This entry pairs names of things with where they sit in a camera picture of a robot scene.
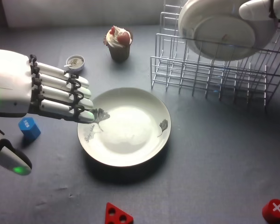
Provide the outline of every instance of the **whipped cream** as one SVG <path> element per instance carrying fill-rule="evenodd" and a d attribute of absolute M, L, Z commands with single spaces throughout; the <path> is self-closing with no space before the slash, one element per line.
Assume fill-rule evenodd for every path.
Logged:
<path fill-rule="evenodd" d="M 117 37 L 118 37 L 119 35 L 122 35 L 124 32 L 127 32 L 127 33 L 129 34 L 129 36 L 130 36 L 129 31 L 126 31 L 126 30 L 123 29 L 123 28 L 119 28 L 119 27 L 115 27 L 115 26 L 114 26 L 114 28 L 115 28 L 115 33 L 114 33 L 114 35 L 110 34 L 110 31 L 111 31 L 111 30 L 109 30 L 108 33 L 107 33 L 106 40 L 107 40 L 108 44 L 109 44 L 111 47 L 113 47 L 113 48 L 116 48 L 116 47 L 123 48 L 123 47 L 125 47 L 124 45 L 122 45 L 122 44 L 120 44 L 120 43 L 118 42 Z"/>

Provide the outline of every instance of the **blue cube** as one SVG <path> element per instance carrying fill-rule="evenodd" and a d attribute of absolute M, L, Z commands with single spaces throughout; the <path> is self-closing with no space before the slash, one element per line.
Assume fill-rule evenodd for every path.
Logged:
<path fill-rule="evenodd" d="M 33 118 L 23 118 L 19 122 L 19 128 L 23 132 L 25 138 L 30 141 L 34 141 L 41 134 L 41 131 Z"/>

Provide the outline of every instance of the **metal wire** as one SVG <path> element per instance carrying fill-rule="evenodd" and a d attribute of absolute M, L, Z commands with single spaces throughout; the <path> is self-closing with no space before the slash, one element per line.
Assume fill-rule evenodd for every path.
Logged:
<path fill-rule="evenodd" d="M 233 103 L 238 98 L 246 99 L 248 105 L 261 100 L 266 108 L 280 85 L 280 75 L 276 75 L 280 67 L 280 28 L 266 49 L 258 49 L 254 55 L 234 61 L 236 50 L 245 47 L 178 36 L 182 6 L 182 0 L 179 6 L 166 4 L 164 0 L 160 33 L 155 38 L 155 56 L 150 58 L 151 88 L 155 83 L 163 83 L 166 91 L 169 86 L 178 86 L 180 93 L 183 87 L 190 87 L 192 96 L 195 90 L 202 90 L 205 98 L 214 93 L 219 100 L 231 97 Z M 199 52 L 194 53 L 187 47 L 190 42 L 199 46 Z M 203 57 L 201 51 L 205 45 L 214 47 L 213 58 Z M 216 59 L 221 48 L 231 50 L 229 61 Z"/>

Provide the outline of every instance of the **white plate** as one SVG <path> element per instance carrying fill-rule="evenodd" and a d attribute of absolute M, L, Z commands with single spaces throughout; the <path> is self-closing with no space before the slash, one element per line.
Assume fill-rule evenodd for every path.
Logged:
<path fill-rule="evenodd" d="M 85 151 L 101 163 L 116 167 L 140 164 L 155 156 L 169 138 L 170 114 L 151 93 L 136 88 L 114 89 L 93 103 L 100 112 L 103 109 L 96 120 L 102 121 L 99 125 L 78 124 L 78 137 Z"/>
<path fill-rule="evenodd" d="M 247 0 L 188 0 L 180 12 L 178 29 L 188 47 L 201 56 L 217 60 L 239 60 L 264 48 L 273 38 L 277 20 L 245 21 L 239 15 L 240 6 Z M 233 46 L 203 43 L 219 42 Z"/>

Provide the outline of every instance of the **table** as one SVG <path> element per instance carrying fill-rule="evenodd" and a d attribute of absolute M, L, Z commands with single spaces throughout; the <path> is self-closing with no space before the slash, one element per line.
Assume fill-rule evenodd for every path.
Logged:
<path fill-rule="evenodd" d="M 134 41 L 123 64 L 102 43 L 109 27 L 0 30 L 0 49 L 59 68 L 82 55 L 93 97 L 118 87 L 151 91 L 158 26 L 128 28 Z M 280 87 L 269 116 L 174 87 L 166 92 L 162 84 L 151 92 L 169 109 L 171 136 L 155 158 L 130 169 L 91 159 L 76 123 L 31 115 L 42 133 L 26 145 L 20 119 L 0 118 L 0 129 L 33 164 L 25 177 L 0 167 L 0 224 L 102 224 L 107 202 L 136 224 L 264 224 L 262 207 L 280 199 Z"/>

